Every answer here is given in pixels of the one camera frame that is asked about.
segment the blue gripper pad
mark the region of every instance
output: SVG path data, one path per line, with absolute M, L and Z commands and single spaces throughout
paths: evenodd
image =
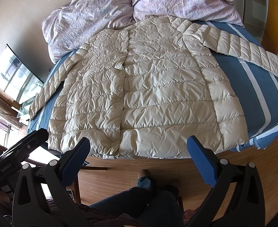
M 80 168 L 83 165 L 83 162 L 87 158 L 91 149 L 89 139 L 83 137 L 80 142 L 76 145 L 76 147 L 63 154 L 61 159 L 65 160 L 64 156 L 68 156 L 71 153 L 71 157 L 67 160 L 63 168 L 61 169 L 61 184 L 65 188 L 66 186 L 70 186 L 76 178 Z
M 199 146 L 199 144 L 197 138 L 192 135 L 187 139 L 187 150 L 204 182 L 213 188 L 217 182 L 216 168 L 206 156 L 203 146 L 201 144 Z

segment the pillow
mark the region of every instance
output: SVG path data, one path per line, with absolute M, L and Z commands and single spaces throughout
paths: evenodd
M 146 15 L 171 15 L 188 20 L 212 20 L 243 26 L 232 6 L 235 0 L 132 0 L 136 22 Z
M 78 49 L 103 29 L 122 29 L 132 23 L 131 0 L 72 0 L 43 22 L 43 36 L 52 62 Z

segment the cream quilted jacket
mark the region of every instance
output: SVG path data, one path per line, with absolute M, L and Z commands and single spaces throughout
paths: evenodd
M 209 49 L 278 76 L 278 57 L 209 25 L 171 16 L 104 30 L 69 57 L 44 86 L 31 118 L 55 92 L 49 148 L 66 152 L 82 137 L 91 155 L 188 158 L 195 135 L 215 153 L 248 141 L 242 107 Z

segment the robotic device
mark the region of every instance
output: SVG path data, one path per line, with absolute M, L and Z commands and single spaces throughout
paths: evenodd
M 90 227 L 65 190 L 66 186 L 72 184 L 89 154 L 90 142 L 87 138 L 82 138 L 59 161 L 52 160 L 46 166 L 21 166 L 29 152 L 47 140 L 47 137 L 47 131 L 40 129 L 0 156 L 0 188 L 9 184 L 14 192 L 12 224 L 14 227 Z M 219 160 L 211 150 L 203 148 L 195 136 L 188 139 L 187 149 L 203 180 L 212 189 L 186 227 L 264 227 L 264 196 L 255 164 L 250 162 L 246 166 L 237 166 L 226 159 Z M 233 182 L 237 185 L 226 213 L 213 221 L 230 183 Z M 48 185 L 65 225 L 52 215 L 41 183 Z M 0 211 L 0 227 L 12 226 L 8 223 L 8 218 L 3 216 Z M 267 225 L 269 226 L 278 227 L 278 214 Z

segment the jacket sleeve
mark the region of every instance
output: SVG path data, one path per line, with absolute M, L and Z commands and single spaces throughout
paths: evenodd
M 69 71 L 79 62 L 82 60 L 83 49 L 77 51 L 76 54 L 68 57 L 64 63 L 59 67 L 59 69 L 55 72 L 55 74 L 50 77 L 49 81 L 46 82 L 36 96 L 34 102 L 32 102 L 29 115 L 30 119 L 32 120 L 37 112 L 47 103 L 47 101 L 51 98 L 51 96 L 55 93 L 57 88 L 59 87 L 61 81 L 64 81 L 69 73 Z
M 254 63 L 278 77 L 278 57 L 264 48 L 210 25 L 193 23 L 189 31 L 205 47 Z

